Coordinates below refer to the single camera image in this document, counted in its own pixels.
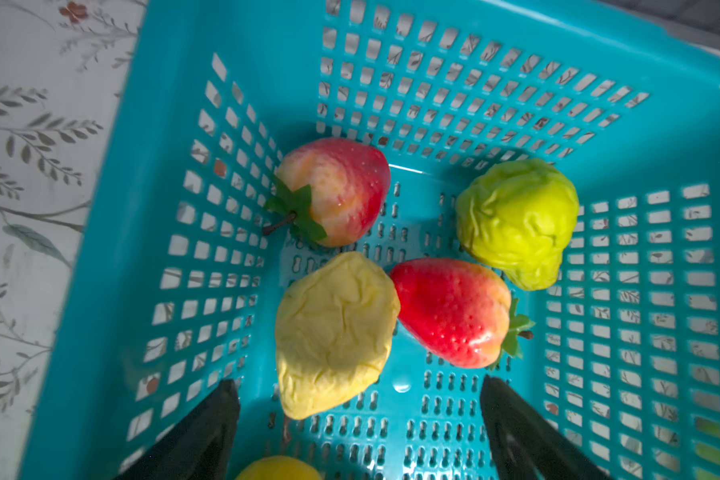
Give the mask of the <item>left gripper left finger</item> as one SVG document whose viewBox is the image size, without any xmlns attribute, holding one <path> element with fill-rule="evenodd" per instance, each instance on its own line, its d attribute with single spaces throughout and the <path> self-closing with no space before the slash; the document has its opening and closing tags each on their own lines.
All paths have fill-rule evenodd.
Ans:
<svg viewBox="0 0 720 480">
<path fill-rule="evenodd" d="M 224 380 L 120 479 L 224 479 L 241 407 L 232 380 Z"/>
</svg>

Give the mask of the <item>yellow toy lemon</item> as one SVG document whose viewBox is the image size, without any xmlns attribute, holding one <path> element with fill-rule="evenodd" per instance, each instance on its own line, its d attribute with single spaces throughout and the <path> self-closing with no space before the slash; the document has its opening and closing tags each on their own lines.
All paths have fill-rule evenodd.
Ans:
<svg viewBox="0 0 720 480">
<path fill-rule="evenodd" d="M 272 456 L 252 462 L 236 480 L 321 480 L 322 475 L 307 463 L 287 456 Z"/>
</svg>

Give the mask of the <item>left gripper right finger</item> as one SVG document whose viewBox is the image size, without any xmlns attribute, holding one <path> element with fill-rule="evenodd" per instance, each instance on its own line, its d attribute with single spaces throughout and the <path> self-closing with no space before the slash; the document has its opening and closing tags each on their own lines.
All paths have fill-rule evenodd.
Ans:
<svg viewBox="0 0 720 480">
<path fill-rule="evenodd" d="M 500 480 L 609 478 L 503 380 L 484 377 L 480 409 Z"/>
</svg>

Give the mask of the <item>pale yellow toy pear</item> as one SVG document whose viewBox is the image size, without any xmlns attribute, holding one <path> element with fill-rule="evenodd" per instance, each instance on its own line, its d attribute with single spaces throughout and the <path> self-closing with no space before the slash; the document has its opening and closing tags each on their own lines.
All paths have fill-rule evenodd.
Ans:
<svg viewBox="0 0 720 480">
<path fill-rule="evenodd" d="M 359 252 L 341 253 L 290 285 L 275 323 L 285 415 L 303 420 L 323 413 L 375 383 L 400 310 L 392 280 Z"/>
</svg>

